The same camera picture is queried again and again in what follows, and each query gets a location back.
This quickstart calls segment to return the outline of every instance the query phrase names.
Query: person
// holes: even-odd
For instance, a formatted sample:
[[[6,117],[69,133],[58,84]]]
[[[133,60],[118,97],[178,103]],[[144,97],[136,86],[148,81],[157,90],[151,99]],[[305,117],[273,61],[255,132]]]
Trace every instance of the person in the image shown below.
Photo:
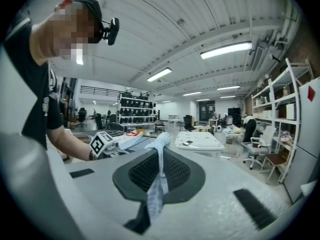
[[[251,137],[256,130],[256,120],[252,115],[248,115],[243,121],[243,127],[245,128],[244,138],[242,142],[251,142]]]
[[[39,24],[16,15],[3,43],[12,64],[37,101],[21,134],[47,149],[50,142],[68,156],[95,159],[91,147],[65,131],[57,102],[57,79],[49,59],[70,57],[81,44],[97,44],[102,39],[102,12],[96,0],[64,0]]]

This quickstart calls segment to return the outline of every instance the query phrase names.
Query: white towel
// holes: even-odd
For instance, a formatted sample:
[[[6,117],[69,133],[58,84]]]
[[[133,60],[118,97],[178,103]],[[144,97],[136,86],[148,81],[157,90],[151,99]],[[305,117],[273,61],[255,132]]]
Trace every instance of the white towel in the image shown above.
[[[147,208],[152,224],[161,213],[163,207],[162,198],[169,192],[168,182],[164,174],[164,146],[171,143],[171,137],[167,132],[161,133],[154,142],[145,146],[145,149],[155,148],[158,151],[159,173],[147,192]]]

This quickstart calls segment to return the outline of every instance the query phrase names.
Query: badge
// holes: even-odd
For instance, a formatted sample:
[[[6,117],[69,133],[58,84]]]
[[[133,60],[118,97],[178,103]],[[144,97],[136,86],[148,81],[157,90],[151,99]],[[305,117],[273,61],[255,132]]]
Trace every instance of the badge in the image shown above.
[[[49,97],[45,97],[43,99],[42,110],[44,112],[44,116],[46,117],[48,115],[48,111],[49,111]]]

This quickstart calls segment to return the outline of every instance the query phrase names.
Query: white shelving unit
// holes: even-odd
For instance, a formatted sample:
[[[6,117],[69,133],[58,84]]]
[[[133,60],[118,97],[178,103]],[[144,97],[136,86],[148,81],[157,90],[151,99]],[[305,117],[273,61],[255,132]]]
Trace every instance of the white shelving unit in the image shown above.
[[[129,98],[129,97],[123,97],[122,94],[120,94],[120,96],[118,97],[118,101],[117,101],[117,111],[120,111],[121,109],[127,109],[127,110],[151,110],[152,114],[149,115],[126,115],[123,116],[119,113],[119,116],[117,116],[117,123],[120,124],[122,127],[134,127],[134,126],[154,126],[155,123],[154,121],[154,110],[155,108],[142,108],[142,107],[131,107],[131,106],[122,106],[121,105],[121,99],[124,100],[130,100],[130,101],[136,101],[136,102],[140,102],[139,105],[143,102],[145,103],[154,103],[151,100],[145,100],[145,99],[138,99],[138,98]],[[121,119],[130,119],[130,118],[149,118],[149,120],[152,120],[150,122],[123,122],[120,123]]]
[[[289,59],[285,59],[285,62],[287,64],[287,68],[275,79],[271,80],[268,79],[268,85],[259,91],[256,95],[252,95],[252,109],[253,109],[253,116],[256,120],[259,121],[267,121],[268,123],[271,123],[273,127],[276,126],[276,123],[279,123],[279,134],[278,136],[274,136],[272,139],[277,143],[276,144],[276,152],[279,151],[280,147],[283,147],[284,149],[289,151],[289,156],[287,163],[285,165],[280,166],[281,171],[281,177],[279,178],[279,182],[283,182],[285,179],[288,170],[290,168],[296,146],[297,141],[299,138],[299,130],[300,130],[300,100],[299,100],[299,89],[298,85],[301,86],[301,82],[299,81],[299,78],[303,76],[306,73],[309,73],[312,76],[311,67],[309,64],[309,61],[306,60],[305,63],[290,63]],[[293,85],[294,93],[291,93],[289,95],[283,96],[281,98],[275,99],[275,92],[281,90],[283,87],[287,87],[289,89],[289,84]],[[267,96],[270,101],[264,104],[259,104],[254,106],[255,100],[260,97]],[[287,118],[277,118],[276,117],[276,109],[281,104],[291,104],[295,103],[295,109],[296,109],[296,120],[289,120]],[[255,111],[262,110],[264,108],[271,107],[271,114],[272,117],[261,117],[260,115],[256,115]],[[281,125],[282,124],[290,124],[295,125],[295,133],[294,133],[294,140],[292,145],[287,145],[280,141],[280,134],[281,134]]]

